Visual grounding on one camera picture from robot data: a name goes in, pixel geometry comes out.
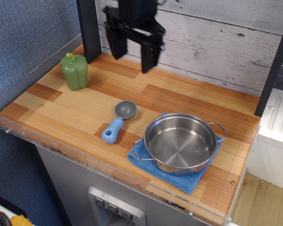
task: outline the blue fabric wall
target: blue fabric wall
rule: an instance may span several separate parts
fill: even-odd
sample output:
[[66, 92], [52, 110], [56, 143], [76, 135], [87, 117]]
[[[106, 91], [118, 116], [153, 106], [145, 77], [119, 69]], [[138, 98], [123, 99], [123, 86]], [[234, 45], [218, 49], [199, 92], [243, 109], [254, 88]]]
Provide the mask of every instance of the blue fabric wall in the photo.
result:
[[[0, 111], [75, 49], [80, 33], [75, 0], [1, 0]], [[0, 196], [35, 225], [64, 225], [41, 166], [32, 144], [0, 130]]]

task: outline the yellow object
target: yellow object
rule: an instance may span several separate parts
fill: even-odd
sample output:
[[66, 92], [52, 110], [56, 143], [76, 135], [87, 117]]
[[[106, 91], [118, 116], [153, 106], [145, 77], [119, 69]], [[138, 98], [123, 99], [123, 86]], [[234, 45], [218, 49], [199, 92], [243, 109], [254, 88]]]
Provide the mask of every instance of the yellow object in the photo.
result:
[[12, 217], [10, 222], [12, 226], [32, 226], [29, 219], [26, 219], [23, 215]]

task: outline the pot rim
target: pot rim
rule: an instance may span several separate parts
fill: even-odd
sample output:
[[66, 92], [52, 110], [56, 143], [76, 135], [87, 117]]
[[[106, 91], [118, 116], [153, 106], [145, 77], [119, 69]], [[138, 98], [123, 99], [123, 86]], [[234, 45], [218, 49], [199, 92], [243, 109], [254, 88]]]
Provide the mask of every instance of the pot rim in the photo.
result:
[[[196, 120], [196, 121], [200, 122], [201, 124], [203, 124], [204, 126], [206, 126], [206, 127], [210, 130], [210, 132], [211, 132], [212, 134], [214, 134], [214, 136], [212, 136], [212, 139], [214, 139], [214, 146], [215, 146], [215, 147], [214, 147], [214, 150], [212, 151], [211, 155], [210, 155], [205, 161], [203, 161], [203, 162], [201, 162], [201, 163], [199, 163], [199, 164], [197, 164], [197, 165], [187, 166], [187, 167], [176, 167], [176, 166], [172, 166], [172, 165], [166, 164], [166, 163], [164, 163], [164, 162], [158, 160], [158, 159], [152, 154], [152, 152], [149, 150], [148, 143], [147, 143], [147, 133], [148, 133], [148, 131], [151, 129], [151, 127], [152, 127], [153, 125], [157, 124], [157, 123], [158, 123], [159, 121], [161, 121], [161, 120], [167, 120], [168, 118], [174, 118], [174, 117], [178, 117], [178, 116], [184, 117], [184, 118], [187, 118], [187, 119]], [[218, 142], [217, 142], [217, 136], [216, 136], [214, 130], [209, 126], [209, 124], [208, 124], [207, 122], [205, 122], [204, 120], [202, 120], [202, 119], [199, 118], [199, 117], [196, 117], [196, 116], [194, 116], [194, 115], [187, 114], [187, 113], [168, 113], [168, 114], [165, 114], [165, 115], [162, 115], [162, 116], [156, 118], [155, 120], [153, 120], [153, 121], [147, 126], [147, 128], [146, 128], [146, 130], [145, 130], [145, 133], [144, 133], [144, 138], [143, 138], [143, 139], [144, 139], [145, 147], [146, 147], [148, 153], [149, 153], [149, 154], [151, 155], [151, 157], [154, 159], [154, 161], [158, 161], [158, 162], [160, 162], [161, 164], [166, 165], [166, 166], [171, 167], [171, 168], [174, 168], [174, 169], [192, 169], [192, 168], [197, 168], [197, 167], [200, 167], [200, 166], [204, 166], [204, 167], [205, 167], [205, 165], [208, 163], [208, 161], [210, 161], [210, 160], [213, 158], [213, 156], [214, 156], [214, 154], [215, 154], [215, 152], [216, 152], [217, 143], [218, 143]]]

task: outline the pot handle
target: pot handle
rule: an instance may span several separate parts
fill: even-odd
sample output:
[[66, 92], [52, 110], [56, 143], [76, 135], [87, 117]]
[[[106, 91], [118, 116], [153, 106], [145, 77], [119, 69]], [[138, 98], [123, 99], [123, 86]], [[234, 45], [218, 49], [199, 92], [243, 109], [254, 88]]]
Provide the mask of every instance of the pot handle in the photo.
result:
[[140, 160], [140, 161], [155, 160], [155, 159], [141, 159], [140, 157], [138, 157], [138, 156], [135, 154], [135, 152], [134, 152], [134, 146], [135, 146], [137, 143], [142, 142], [142, 141], [143, 141], [143, 139], [138, 140], [138, 141], [135, 141], [135, 142], [132, 144], [132, 152], [133, 152], [134, 156], [135, 156], [138, 160]]
[[223, 132], [225, 133], [225, 137], [224, 137], [224, 138], [222, 138], [222, 139], [220, 139], [220, 140], [218, 140], [218, 141], [217, 141], [217, 143], [219, 143], [219, 142], [221, 142], [221, 141], [225, 140], [225, 139], [226, 139], [226, 137], [227, 137], [227, 133], [226, 133], [225, 128], [224, 128], [222, 125], [220, 125], [219, 123], [217, 123], [217, 122], [211, 122], [211, 123], [208, 123], [208, 125], [211, 125], [211, 124], [216, 124], [217, 126], [220, 126], [220, 127], [221, 127], [221, 129], [223, 129]]

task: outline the blue towel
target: blue towel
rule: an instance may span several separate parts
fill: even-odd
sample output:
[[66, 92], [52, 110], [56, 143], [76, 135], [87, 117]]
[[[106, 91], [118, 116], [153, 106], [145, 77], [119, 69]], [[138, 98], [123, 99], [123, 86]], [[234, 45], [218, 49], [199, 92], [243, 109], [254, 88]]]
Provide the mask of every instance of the blue towel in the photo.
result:
[[[219, 147], [221, 145], [221, 142], [219, 142], [217, 144], [217, 149], [215, 151], [214, 156], [216, 155]], [[134, 151], [136, 153], [137, 156], [139, 156], [142, 159], [147, 159], [147, 158], [152, 158], [152, 156], [148, 153], [146, 147], [145, 147], [145, 143], [139, 142], [138, 144], [136, 144], [136, 146], [134, 147]], [[174, 175], [170, 175], [168, 173], [165, 173], [163, 171], [161, 171], [159, 168], [157, 168], [157, 166], [155, 165], [155, 163], [153, 161], [140, 161], [138, 160], [132, 150], [129, 152], [128, 154], [128, 159], [137, 167], [141, 168], [142, 170], [176, 186], [177, 188], [179, 188], [180, 190], [186, 192], [187, 194], [191, 194], [193, 189], [195, 188], [195, 186], [197, 185], [198, 181], [200, 180], [200, 178], [202, 177], [204, 171], [206, 170], [206, 168], [209, 166], [209, 164], [212, 162], [211, 158], [208, 161], [208, 164], [205, 166], [204, 169], [202, 169], [199, 172], [196, 172], [192, 175], [188, 175], [188, 176], [174, 176]]]

